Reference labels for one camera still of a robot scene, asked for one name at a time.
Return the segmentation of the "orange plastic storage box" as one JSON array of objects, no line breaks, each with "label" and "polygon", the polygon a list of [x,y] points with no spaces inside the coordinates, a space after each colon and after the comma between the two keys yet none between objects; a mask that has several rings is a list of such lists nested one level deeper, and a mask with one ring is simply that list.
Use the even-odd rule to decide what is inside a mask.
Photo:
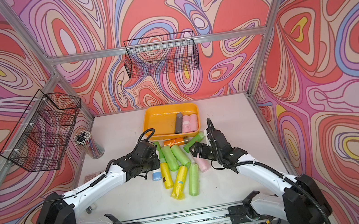
[{"label": "orange plastic storage box", "polygon": [[[178,113],[181,113],[183,116],[196,114],[197,130],[180,134],[174,133]],[[143,120],[143,131],[148,129],[155,130],[155,133],[151,137],[152,141],[170,140],[183,136],[193,137],[198,134],[201,126],[199,108],[194,103],[179,103],[150,107],[145,111]]]}]

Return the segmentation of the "white blue trash bag roll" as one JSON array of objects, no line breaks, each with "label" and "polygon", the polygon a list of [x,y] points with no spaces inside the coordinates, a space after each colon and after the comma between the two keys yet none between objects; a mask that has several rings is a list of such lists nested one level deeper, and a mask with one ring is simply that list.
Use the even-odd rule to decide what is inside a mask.
[{"label": "white blue trash bag roll", "polygon": [[160,170],[156,170],[152,172],[152,180],[153,181],[161,181],[162,180],[162,173]]}]

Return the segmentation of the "grey trash bag roll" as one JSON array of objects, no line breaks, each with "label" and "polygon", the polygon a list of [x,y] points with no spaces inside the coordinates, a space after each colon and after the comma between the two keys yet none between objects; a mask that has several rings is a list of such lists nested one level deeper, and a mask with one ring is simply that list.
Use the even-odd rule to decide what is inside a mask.
[{"label": "grey trash bag roll", "polygon": [[183,123],[183,115],[182,113],[177,113],[176,114],[176,118],[175,118],[175,134],[180,134],[182,133],[182,123]]}]

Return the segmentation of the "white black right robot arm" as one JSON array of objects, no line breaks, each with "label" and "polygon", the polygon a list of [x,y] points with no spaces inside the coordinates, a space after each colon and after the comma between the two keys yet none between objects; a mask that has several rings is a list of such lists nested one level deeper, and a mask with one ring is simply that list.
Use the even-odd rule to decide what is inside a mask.
[{"label": "white black right robot arm", "polygon": [[283,173],[258,161],[242,148],[233,147],[220,130],[207,128],[201,140],[190,142],[187,151],[271,191],[269,196],[255,193],[249,197],[249,209],[258,216],[275,217],[289,224],[332,224],[332,208],[313,178]]}]

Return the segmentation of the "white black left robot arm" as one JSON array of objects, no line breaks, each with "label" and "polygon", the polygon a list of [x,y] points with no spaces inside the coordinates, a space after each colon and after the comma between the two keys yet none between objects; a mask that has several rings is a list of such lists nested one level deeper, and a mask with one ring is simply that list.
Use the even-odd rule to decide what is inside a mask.
[{"label": "white black left robot arm", "polygon": [[157,145],[153,142],[139,141],[127,155],[110,160],[105,171],[95,179],[61,195],[52,193],[42,204],[36,224],[117,224],[112,215],[107,216],[111,222],[80,223],[79,218],[91,205],[114,188],[141,174],[158,170],[160,160],[156,151]]}]

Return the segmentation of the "pink trash bag roll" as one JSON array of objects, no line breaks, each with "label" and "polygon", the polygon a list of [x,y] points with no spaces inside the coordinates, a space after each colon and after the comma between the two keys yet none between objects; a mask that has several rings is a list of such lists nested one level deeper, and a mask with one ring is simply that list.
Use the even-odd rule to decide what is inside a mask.
[{"label": "pink trash bag roll", "polygon": [[189,115],[184,115],[183,118],[182,118],[182,133],[190,133],[190,121],[191,121],[191,118]]},{"label": "pink trash bag roll", "polygon": [[195,158],[194,161],[199,166],[199,170],[202,173],[207,172],[211,168],[210,163],[206,159]]},{"label": "pink trash bag roll", "polygon": [[199,122],[197,114],[191,114],[190,116],[190,132],[195,132],[199,129]]}]

